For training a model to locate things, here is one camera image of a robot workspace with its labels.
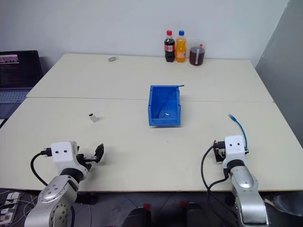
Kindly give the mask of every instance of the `bottle label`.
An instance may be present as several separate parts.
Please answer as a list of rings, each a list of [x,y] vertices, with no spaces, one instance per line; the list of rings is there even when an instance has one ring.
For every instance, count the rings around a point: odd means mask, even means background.
[[[164,45],[164,50],[168,52],[175,51],[175,45]]]
[[[185,58],[186,52],[177,52],[176,57],[177,58]]]

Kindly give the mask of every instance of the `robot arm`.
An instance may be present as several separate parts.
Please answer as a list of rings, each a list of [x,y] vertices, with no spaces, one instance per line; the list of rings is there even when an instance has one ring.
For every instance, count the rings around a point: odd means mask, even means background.
[[[231,176],[239,226],[268,227],[267,211],[258,192],[258,181],[246,167],[243,137],[226,137],[224,147],[224,152],[218,153],[218,150],[215,150],[215,155],[223,158],[224,174]]]
[[[95,156],[89,158],[78,154],[75,141],[52,144],[49,156],[53,156],[59,176],[40,192],[38,202],[28,214],[24,226],[66,227],[67,214],[76,201],[79,182],[87,177],[91,168],[91,164],[86,162],[99,162],[103,153],[103,144],[97,147]]]

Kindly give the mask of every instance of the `white table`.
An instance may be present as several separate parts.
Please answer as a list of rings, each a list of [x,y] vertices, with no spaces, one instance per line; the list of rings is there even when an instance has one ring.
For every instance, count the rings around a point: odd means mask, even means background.
[[[200,162],[214,140],[241,134],[228,118],[242,123],[250,153],[249,170],[261,191],[302,190],[303,150],[274,103],[182,101],[181,127],[148,125],[146,100],[28,98],[0,130],[0,187],[42,189],[30,160],[57,141],[75,140],[80,153],[105,154],[93,166],[81,191],[205,190]],[[100,121],[92,123],[89,113]],[[36,170],[49,182],[57,169],[51,157],[39,157]],[[213,152],[205,160],[207,182],[223,178]],[[227,182],[214,190],[230,190]]]
[[[27,97],[148,100],[150,85],[181,85],[181,100],[272,102],[249,60],[205,59],[200,67],[163,57],[65,54]]]

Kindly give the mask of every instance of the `blue plastic bin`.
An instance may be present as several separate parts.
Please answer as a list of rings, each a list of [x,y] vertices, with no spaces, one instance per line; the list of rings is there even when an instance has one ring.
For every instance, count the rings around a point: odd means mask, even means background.
[[[181,105],[178,85],[151,85],[148,102],[150,126],[180,125]]]

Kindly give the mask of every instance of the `laptop screen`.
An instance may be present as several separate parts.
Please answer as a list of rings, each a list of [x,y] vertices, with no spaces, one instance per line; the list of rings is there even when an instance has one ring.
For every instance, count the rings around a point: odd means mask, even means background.
[[[31,88],[41,79],[37,51],[0,52],[0,88]]]

